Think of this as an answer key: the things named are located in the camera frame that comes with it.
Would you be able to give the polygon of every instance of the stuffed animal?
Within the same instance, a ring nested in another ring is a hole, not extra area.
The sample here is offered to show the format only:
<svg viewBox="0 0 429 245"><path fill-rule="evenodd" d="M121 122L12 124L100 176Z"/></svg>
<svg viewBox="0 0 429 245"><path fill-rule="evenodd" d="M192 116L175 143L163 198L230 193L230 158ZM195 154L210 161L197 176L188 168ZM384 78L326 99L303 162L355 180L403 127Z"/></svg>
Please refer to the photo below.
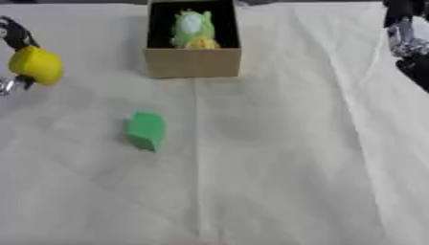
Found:
<svg viewBox="0 0 429 245"><path fill-rule="evenodd" d="M196 11L182 11L176 14L172 28L171 44L178 49L219 49L215 41L215 26L212 13L203 14Z"/></svg>

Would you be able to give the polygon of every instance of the white tablecloth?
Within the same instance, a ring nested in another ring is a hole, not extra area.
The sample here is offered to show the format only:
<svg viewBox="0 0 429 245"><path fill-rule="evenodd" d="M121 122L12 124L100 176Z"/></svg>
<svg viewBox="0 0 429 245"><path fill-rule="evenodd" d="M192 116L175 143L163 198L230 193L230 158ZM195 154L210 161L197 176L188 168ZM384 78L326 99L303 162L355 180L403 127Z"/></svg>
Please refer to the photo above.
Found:
<svg viewBox="0 0 429 245"><path fill-rule="evenodd" d="M429 244L429 96L380 3L239 9L240 77L211 79L142 75L146 7L0 14L66 69L0 101L1 244ZM165 118L161 152L124 139L136 110Z"/></svg>

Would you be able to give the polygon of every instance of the green cube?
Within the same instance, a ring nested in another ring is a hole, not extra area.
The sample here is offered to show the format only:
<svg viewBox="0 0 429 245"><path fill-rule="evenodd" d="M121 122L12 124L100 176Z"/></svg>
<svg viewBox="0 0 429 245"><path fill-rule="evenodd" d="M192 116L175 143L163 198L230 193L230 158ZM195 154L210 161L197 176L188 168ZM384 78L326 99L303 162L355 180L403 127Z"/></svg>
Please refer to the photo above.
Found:
<svg viewBox="0 0 429 245"><path fill-rule="evenodd" d="M161 116L137 111L127 122L126 137L138 148L158 151L166 134L166 124Z"/></svg>

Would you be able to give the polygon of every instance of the cardboard box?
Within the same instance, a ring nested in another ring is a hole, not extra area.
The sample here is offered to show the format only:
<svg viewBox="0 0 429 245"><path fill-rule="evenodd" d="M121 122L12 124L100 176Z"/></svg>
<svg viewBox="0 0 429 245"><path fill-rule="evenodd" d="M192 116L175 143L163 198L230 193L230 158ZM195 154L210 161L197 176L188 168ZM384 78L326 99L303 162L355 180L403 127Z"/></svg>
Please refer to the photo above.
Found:
<svg viewBox="0 0 429 245"><path fill-rule="evenodd" d="M175 49L170 43L175 15L180 11L211 11L218 50ZM236 77L241 59L233 0L153 0L145 57L153 78Z"/></svg>

